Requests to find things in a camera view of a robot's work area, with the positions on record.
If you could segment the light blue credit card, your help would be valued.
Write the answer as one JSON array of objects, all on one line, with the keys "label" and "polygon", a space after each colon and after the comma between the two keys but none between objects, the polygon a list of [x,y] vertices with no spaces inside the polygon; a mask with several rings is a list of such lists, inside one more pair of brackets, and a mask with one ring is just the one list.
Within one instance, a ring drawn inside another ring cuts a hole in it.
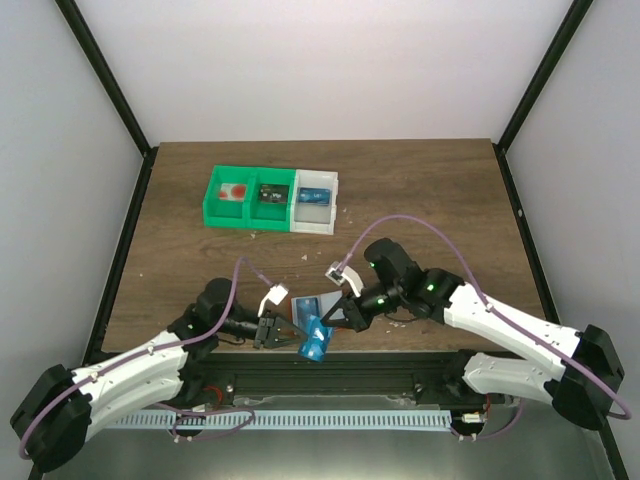
[{"label": "light blue credit card", "polygon": [[298,355],[321,363],[324,360],[333,335],[333,328],[324,326],[320,317],[311,315],[307,321],[307,339],[300,345]]}]

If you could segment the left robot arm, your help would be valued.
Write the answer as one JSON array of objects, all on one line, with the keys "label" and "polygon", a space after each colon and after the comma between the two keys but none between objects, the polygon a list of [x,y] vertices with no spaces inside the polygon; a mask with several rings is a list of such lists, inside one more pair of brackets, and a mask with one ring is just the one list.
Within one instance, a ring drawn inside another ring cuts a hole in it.
[{"label": "left robot arm", "polygon": [[94,365],[61,364],[41,374],[10,419],[19,455],[43,473],[71,460],[99,431],[156,403],[187,405],[204,392],[203,362],[229,334],[257,349],[300,344],[307,334],[265,307],[235,298],[231,280],[216,278],[153,339]]}]

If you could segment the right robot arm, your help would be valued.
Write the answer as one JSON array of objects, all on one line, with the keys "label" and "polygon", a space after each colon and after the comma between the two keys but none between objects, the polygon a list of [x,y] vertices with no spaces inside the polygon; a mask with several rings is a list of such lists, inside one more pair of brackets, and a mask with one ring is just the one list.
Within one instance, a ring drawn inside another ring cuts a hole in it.
[{"label": "right robot arm", "polygon": [[465,403],[476,394],[503,394],[551,405],[584,429],[603,428],[624,370],[610,335],[595,325],[579,331],[536,318],[481,295],[461,277],[440,268],[423,269],[389,238],[365,251],[377,283],[364,285],[349,266],[332,263],[326,277],[349,286],[335,303],[340,320],[325,314],[326,327],[361,332],[375,317],[409,311],[481,336],[511,352],[509,358],[461,352],[444,378],[447,396]]}]

